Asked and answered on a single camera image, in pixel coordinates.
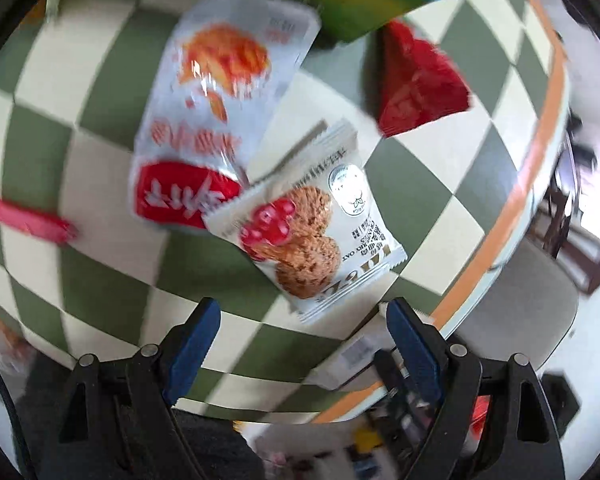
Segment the oat cookie package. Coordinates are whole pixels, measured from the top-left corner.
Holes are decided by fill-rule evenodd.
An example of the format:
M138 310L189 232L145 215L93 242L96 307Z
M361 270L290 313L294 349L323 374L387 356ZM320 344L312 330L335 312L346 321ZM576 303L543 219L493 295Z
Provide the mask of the oat cookie package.
M357 131L344 120L204 220L251 257L303 321L407 257L384 225Z

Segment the red logo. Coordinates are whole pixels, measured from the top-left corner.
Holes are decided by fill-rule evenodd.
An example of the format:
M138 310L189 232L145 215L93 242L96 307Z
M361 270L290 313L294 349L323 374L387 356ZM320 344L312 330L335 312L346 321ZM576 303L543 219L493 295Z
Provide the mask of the red logo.
M135 210L154 222L204 229L202 214L237 196L240 189L235 180L207 168L158 162L140 170Z

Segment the printed cookie image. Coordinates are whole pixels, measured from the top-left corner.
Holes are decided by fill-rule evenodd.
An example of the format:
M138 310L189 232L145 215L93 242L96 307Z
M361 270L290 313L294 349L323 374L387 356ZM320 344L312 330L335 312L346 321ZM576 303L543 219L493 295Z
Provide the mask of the printed cookie image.
M295 238L277 249L276 280L289 294L305 300L323 290L340 266L340 250L328 236Z
M257 262L275 260L276 251L291 240L289 221L295 212L296 206L287 198L257 207L251 222L240 228L240 246Z
M331 196L315 186L289 191L285 197L296 206L289 227L293 237L321 236L331 221Z
M249 249L261 260L274 260L276 262L282 261L288 251L287 245L276 246L266 242L251 246Z

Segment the screw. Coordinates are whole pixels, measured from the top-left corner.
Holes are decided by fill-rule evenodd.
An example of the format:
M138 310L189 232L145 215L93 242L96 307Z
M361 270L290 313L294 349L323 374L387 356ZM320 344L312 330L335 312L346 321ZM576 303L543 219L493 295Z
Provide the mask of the screw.
M78 364L80 366L91 366L93 364L93 361L95 360L95 357L93 356L93 354L85 354L83 355L80 359L78 359Z
M156 355L158 353L158 345L154 345L153 343L144 345L140 349L140 353L142 354L143 357L153 357L154 355Z
M451 348L449 348L449 350L451 350L451 353L456 357L464 357L467 354L465 346L459 344L451 345Z
M529 358L524 354L515 354L513 360L520 366L527 366L529 364Z

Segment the blue gripper pad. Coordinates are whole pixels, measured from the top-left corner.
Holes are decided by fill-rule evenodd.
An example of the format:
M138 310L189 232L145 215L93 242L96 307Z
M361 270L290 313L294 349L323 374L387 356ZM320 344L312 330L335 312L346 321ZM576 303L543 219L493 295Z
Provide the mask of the blue gripper pad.
M195 323L189 337L183 341L180 352L174 357L168 370L162 390L162 398L168 406L173 406L180 397L184 397L189 392L198 370L202 366L202 361L205 360L206 353L218 334L220 304L216 300L204 298L196 309L205 306L204 313Z
M387 306L386 325L422 399L431 404L439 402L442 399L440 366L397 300Z

